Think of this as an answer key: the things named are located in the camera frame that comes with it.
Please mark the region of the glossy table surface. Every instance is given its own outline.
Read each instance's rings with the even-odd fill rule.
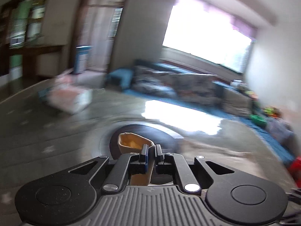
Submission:
[[[128,124],[150,125],[175,139],[251,152],[267,179],[287,192],[295,186],[273,152],[242,123],[107,89],[94,90],[93,102],[71,116],[40,102],[37,92],[49,84],[40,82],[0,103],[1,226],[21,222],[14,196],[23,184],[100,154],[110,156],[112,134]]]

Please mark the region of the bright window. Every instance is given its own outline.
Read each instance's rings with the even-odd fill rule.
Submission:
[[[163,46],[244,71],[254,29],[201,0],[177,0]]]

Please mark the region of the blue trash bin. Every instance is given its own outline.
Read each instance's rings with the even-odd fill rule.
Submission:
[[[91,46],[78,46],[76,48],[74,74],[79,74],[86,70],[91,48]]]

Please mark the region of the silver screw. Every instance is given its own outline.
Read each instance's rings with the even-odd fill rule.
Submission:
[[[115,184],[106,184],[102,187],[105,191],[115,191],[118,189],[118,186]]]
[[[200,186],[195,183],[189,183],[184,186],[184,189],[189,192],[196,192],[200,189]]]

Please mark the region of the tissue box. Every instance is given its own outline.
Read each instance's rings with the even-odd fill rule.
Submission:
[[[76,114],[92,102],[92,89],[75,86],[53,88],[48,94],[48,104],[69,114]]]

